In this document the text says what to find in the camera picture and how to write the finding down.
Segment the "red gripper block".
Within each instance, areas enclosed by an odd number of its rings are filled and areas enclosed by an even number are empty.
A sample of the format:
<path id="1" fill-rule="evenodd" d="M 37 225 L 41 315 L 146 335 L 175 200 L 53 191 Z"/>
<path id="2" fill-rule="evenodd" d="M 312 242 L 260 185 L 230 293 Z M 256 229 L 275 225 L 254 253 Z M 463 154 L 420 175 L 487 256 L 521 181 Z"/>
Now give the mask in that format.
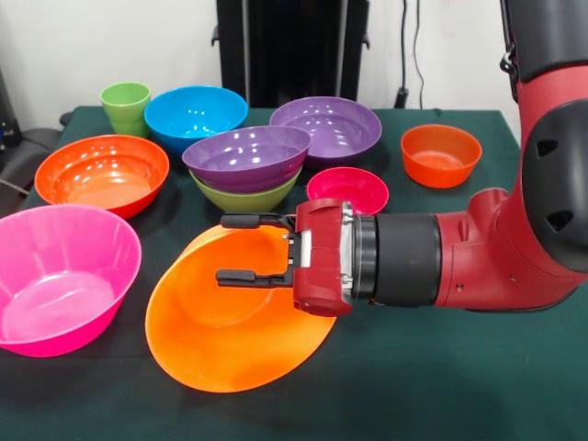
<path id="1" fill-rule="evenodd" d="M 348 201 L 320 198 L 297 206 L 295 217 L 276 213 L 225 213 L 220 225 L 229 229 L 272 226 L 300 235 L 298 266 L 283 274 L 260 276 L 252 270 L 222 269 L 221 287 L 291 288 L 294 307 L 321 317 L 344 316 L 353 310 L 353 221 Z"/>

